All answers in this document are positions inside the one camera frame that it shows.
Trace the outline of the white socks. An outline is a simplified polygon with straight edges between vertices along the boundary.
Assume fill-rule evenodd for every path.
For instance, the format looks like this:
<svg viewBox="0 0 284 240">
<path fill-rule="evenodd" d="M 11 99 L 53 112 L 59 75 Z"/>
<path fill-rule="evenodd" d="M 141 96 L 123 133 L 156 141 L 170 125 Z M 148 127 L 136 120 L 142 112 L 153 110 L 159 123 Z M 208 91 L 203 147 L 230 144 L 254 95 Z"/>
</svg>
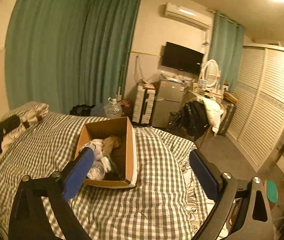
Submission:
<svg viewBox="0 0 284 240">
<path fill-rule="evenodd" d="M 106 173 L 113 170 L 110 153 L 107 153 L 106 150 L 104 150 L 104 143 L 102 139 L 91 140 L 81 146 L 79 152 L 82 152 L 85 148 L 90 148 L 93 151 L 94 162 L 101 162 Z"/>
</svg>

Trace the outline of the beige cloth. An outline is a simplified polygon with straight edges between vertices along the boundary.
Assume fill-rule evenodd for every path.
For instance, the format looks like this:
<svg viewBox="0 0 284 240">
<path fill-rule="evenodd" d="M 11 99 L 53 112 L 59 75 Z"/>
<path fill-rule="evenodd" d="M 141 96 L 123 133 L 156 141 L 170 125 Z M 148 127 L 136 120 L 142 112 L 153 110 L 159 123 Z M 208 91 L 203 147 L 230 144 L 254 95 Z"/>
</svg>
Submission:
<svg viewBox="0 0 284 240">
<path fill-rule="evenodd" d="M 111 154 L 114 148 L 118 148 L 121 145 L 121 139 L 117 136 L 111 135 L 103 140 L 102 154 L 107 157 Z"/>
</svg>

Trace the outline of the clear plastic bag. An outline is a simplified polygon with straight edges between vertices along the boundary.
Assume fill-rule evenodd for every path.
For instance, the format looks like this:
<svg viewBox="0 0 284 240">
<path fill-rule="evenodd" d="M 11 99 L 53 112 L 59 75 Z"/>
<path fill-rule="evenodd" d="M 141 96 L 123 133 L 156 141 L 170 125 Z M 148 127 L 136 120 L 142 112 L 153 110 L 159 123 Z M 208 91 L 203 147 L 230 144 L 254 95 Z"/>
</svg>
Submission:
<svg viewBox="0 0 284 240">
<path fill-rule="evenodd" d="M 103 164 L 100 161 L 94 161 L 86 176 L 90 180 L 103 180 L 105 174 Z"/>
</svg>

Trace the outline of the grey checkered duvet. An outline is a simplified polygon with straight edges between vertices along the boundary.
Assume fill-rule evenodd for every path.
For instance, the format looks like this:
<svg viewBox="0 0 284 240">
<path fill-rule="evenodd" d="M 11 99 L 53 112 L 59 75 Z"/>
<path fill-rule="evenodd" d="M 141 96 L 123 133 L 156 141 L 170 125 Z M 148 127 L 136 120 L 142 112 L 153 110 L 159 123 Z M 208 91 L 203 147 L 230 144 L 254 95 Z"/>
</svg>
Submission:
<svg viewBox="0 0 284 240">
<path fill-rule="evenodd" d="M 81 117 L 29 102 L 8 113 L 21 123 L 0 144 L 0 227 L 7 231 L 23 176 L 45 178 L 94 139 L 118 137 L 106 173 L 93 167 L 69 205 L 91 239 L 191 239 L 215 202 L 190 167 L 193 142 L 127 118 Z"/>
</svg>

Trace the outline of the brown cardboard box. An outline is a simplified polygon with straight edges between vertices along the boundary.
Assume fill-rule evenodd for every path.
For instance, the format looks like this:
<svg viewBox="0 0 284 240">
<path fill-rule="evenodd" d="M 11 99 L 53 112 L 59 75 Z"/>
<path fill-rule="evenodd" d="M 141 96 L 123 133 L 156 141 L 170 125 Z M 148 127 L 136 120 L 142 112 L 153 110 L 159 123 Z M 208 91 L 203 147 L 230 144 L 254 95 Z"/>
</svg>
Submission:
<svg viewBox="0 0 284 240">
<path fill-rule="evenodd" d="M 133 126 L 128 117 L 84 124 L 79 134 L 75 157 L 77 157 L 81 146 L 87 142 L 92 139 L 105 139 L 111 135 L 121 139 L 121 145 L 112 150 L 110 157 L 123 178 L 121 179 L 116 173 L 111 172 L 103 180 L 86 178 L 83 184 L 109 189 L 134 188 L 137 181 L 136 140 Z"/>
</svg>

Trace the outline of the black bag on floor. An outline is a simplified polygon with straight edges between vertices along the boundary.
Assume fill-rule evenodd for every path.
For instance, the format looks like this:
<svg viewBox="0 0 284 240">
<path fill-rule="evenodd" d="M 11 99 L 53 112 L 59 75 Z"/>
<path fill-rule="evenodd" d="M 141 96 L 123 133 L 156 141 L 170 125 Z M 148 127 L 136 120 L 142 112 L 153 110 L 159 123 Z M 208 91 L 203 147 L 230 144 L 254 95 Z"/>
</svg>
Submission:
<svg viewBox="0 0 284 240">
<path fill-rule="evenodd" d="M 95 107 L 95 105 L 77 105 L 74 106 L 71 111 L 70 115 L 75 115 L 75 116 L 90 116 L 92 109 Z"/>
</svg>

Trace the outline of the large green curtain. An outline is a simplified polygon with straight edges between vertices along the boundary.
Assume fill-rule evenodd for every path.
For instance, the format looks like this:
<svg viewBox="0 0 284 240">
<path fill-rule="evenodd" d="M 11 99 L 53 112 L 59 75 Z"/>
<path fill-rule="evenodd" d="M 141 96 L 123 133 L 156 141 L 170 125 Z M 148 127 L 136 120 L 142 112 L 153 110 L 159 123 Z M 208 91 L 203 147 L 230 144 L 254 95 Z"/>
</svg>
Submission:
<svg viewBox="0 0 284 240">
<path fill-rule="evenodd" d="M 5 42 L 8 104 L 52 111 L 123 93 L 141 0 L 17 0 Z"/>
</svg>

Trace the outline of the white garment on chair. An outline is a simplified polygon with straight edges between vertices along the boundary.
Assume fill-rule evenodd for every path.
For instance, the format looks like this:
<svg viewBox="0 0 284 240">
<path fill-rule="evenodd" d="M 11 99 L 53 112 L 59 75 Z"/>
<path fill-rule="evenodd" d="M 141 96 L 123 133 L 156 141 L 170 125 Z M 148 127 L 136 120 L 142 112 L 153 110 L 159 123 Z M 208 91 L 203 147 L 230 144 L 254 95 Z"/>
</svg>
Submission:
<svg viewBox="0 0 284 240">
<path fill-rule="evenodd" d="M 221 106 L 214 100 L 205 98 L 203 96 L 200 97 L 199 101 L 203 103 L 205 107 L 205 111 L 207 114 L 207 119 L 211 126 L 212 131 L 217 134 L 221 124 L 221 116 L 224 110 Z"/>
</svg>

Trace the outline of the dark suitcase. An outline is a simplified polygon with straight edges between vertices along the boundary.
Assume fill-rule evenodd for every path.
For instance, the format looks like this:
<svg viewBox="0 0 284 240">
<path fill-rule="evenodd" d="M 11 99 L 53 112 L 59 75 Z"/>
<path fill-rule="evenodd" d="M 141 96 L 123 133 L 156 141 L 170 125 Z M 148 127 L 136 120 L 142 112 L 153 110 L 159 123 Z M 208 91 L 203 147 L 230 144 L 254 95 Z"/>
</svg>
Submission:
<svg viewBox="0 0 284 240">
<path fill-rule="evenodd" d="M 233 104 L 232 102 L 223 100 L 222 106 L 224 107 L 224 112 L 221 117 L 221 123 L 218 130 L 218 135 L 226 136 L 226 133 L 228 131 L 228 128 L 231 124 L 231 121 L 233 119 L 233 116 L 235 114 L 237 106 Z"/>
</svg>

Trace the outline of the large water bottle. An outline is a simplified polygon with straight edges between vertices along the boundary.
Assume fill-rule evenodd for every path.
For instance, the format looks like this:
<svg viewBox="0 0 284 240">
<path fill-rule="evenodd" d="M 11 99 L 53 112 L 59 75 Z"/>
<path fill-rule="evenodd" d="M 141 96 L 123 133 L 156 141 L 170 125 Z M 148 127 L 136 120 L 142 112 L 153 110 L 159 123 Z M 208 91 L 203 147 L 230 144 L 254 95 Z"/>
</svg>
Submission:
<svg viewBox="0 0 284 240">
<path fill-rule="evenodd" d="M 108 98 L 108 103 L 104 106 L 105 116 L 110 119 L 120 118 L 122 116 L 121 104 L 116 98 Z"/>
</svg>

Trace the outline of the silver mini fridge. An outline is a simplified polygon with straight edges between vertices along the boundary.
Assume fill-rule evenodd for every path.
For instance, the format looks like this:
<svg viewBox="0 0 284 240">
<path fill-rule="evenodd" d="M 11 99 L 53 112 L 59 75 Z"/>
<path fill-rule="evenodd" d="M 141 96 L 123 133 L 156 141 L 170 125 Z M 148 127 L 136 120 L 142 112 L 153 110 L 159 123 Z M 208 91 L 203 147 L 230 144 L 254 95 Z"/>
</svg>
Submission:
<svg viewBox="0 0 284 240">
<path fill-rule="evenodd" d="M 172 118 L 171 113 L 179 111 L 184 96 L 185 84 L 181 82 L 161 79 L 154 109 L 152 112 L 152 126 L 166 128 Z"/>
</svg>

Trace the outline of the white suitcase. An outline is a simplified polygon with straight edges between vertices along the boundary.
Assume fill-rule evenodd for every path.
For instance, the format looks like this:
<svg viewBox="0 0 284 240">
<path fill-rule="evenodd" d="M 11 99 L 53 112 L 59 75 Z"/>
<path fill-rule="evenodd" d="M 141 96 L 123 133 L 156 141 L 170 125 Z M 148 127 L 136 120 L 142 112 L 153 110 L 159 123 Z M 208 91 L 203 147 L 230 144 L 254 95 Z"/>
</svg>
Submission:
<svg viewBox="0 0 284 240">
<path fill-rule="evenodd" d="M 142 125 L 150 123 L 155 96 L 156 89 L 154 85 L 138 83 L 133 109 L 133 122 Z"/>
</svg>

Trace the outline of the white oval vanity mirror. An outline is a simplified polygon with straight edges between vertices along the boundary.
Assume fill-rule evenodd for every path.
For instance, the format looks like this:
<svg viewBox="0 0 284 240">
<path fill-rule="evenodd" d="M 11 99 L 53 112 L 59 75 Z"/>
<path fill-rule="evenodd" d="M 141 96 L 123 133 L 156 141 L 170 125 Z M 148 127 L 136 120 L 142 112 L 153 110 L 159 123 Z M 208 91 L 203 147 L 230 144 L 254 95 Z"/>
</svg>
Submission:
<svg viewBox="0 0 284 240">
<path fill-rule="evenodd" d="M 217 89 L 221 77 L 221 71 L 217 62 L 213 59 L 207 61 L 201 68 L 198 85 L 201 90 Z"/>
</svg>

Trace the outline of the small green curtain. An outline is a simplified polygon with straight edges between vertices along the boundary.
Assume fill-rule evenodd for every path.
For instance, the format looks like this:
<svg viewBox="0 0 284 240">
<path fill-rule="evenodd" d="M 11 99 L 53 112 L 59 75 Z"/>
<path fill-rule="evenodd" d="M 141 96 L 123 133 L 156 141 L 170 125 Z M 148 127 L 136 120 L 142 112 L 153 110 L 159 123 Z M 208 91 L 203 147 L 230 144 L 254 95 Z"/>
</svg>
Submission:
<svg viewBox="0 0 284 240">
<path fill-rule="evenodd" d="M 221 71 L 220 85 L 228 83 L 233 92 L 241 63 L 245 28 L 219 11 L 215 13 L 208 59 L 215 60 Z"/>
</svg>

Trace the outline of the black wall television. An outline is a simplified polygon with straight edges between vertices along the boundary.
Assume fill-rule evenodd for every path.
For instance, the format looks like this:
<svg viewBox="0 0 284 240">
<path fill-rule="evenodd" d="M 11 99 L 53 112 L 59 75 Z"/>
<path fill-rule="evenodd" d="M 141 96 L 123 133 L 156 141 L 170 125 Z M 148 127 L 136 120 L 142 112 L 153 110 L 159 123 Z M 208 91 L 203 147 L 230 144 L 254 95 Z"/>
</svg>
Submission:
<svg viewBox="0 0 284 240">
<path fill-rule="evenodd" d="M 166 42 L 161 65 L 199 75 L 204 54 L 171 42 Z"/>
</svg>

